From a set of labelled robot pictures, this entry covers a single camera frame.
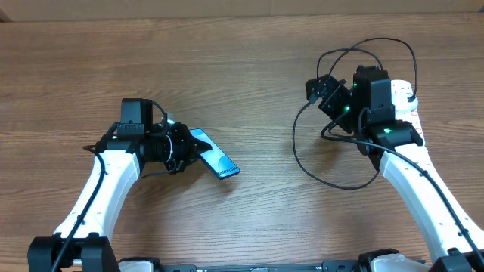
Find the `smartphone with lit screen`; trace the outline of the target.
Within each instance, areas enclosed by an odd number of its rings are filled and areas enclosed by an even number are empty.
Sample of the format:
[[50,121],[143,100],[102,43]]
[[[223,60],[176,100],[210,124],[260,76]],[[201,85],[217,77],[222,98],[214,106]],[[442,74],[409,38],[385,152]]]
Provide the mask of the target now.
[[223,180],[240,173],[238,166],[203,129],[191,129],[190,133],[194,138],[211,146],[210,150],[203,151],[200,154],[200,158],[212,170],[213,174],[218,179]]

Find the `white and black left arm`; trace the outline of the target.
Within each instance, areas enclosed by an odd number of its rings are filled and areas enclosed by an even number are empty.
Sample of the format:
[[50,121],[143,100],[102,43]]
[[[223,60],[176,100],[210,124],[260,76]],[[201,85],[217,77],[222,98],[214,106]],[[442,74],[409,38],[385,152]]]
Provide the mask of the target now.
[[110,241],[127,194],[145,165],[162,163],[166,173],[174,175],[212,148],[166,112],[155,123],[153,110],[159,106],[143,98],[122,100],[120,120],[96,144],[85,147],[94,154],[94,164],[73,209],[51,236],[31,242],[29,270],[61,271],[75,264],[83,271],[120,269]]

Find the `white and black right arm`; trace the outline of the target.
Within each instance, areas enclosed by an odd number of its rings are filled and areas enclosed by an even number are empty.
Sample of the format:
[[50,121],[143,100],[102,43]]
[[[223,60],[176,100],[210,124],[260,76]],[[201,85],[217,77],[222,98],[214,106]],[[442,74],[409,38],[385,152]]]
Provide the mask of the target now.
[[306,83],[306,99],[330,123],[329,141],[356,144],[394,186],[422,233],[431,265],[394,249],[359,256],[356,271],[481,271],[483,230],[462,209],[435,169],[426,147],[411,84],[380,66],[359,66],[352,87],[326,74]]

